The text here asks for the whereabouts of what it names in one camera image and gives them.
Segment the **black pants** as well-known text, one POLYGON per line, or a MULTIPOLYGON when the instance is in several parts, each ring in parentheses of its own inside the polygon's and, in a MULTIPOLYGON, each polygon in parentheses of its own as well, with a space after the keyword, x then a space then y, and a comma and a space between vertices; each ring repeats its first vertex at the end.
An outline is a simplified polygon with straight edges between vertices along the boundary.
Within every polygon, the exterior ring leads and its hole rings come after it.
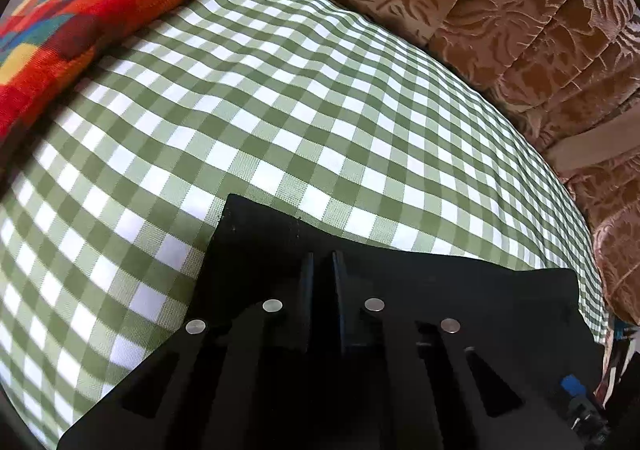
POLYGON ((582 449, 602 352, 566 268, 337 238, 232 196, 189 309, 194 449, 582 449))

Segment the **green white checkered bedsheet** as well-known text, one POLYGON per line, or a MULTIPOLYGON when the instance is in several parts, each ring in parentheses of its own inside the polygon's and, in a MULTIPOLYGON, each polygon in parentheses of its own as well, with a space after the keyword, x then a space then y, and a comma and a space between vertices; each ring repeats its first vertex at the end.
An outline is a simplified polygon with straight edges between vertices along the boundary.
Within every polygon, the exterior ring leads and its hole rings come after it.
POLYGON ((194 0, 106 54, 1 195, 1 384, 63 433, 182 323, 229 195, 334 235, 570 267, 608 329, 582 213, 477 92, 328 0, 194 0))

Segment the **brown floral curtain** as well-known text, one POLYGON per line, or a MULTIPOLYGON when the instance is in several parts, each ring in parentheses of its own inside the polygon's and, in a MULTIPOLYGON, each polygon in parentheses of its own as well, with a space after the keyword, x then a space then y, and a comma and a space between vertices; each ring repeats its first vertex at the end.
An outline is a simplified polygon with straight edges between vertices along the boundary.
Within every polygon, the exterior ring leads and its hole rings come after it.
POLYGON ((328 0, 424 51, 491 103, 582 213, 606 311, 639 319, 634 0, 328 0))

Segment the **multicoloured checkered pillow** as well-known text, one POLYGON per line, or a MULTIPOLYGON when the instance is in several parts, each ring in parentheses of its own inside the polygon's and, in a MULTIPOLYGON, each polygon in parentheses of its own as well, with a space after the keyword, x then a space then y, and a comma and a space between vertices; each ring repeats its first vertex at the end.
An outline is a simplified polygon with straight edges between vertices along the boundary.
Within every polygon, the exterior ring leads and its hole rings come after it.
POLYGON ((26 132, 106 47, 186 0, 25 0, 1 23, 1 138, 26 132))

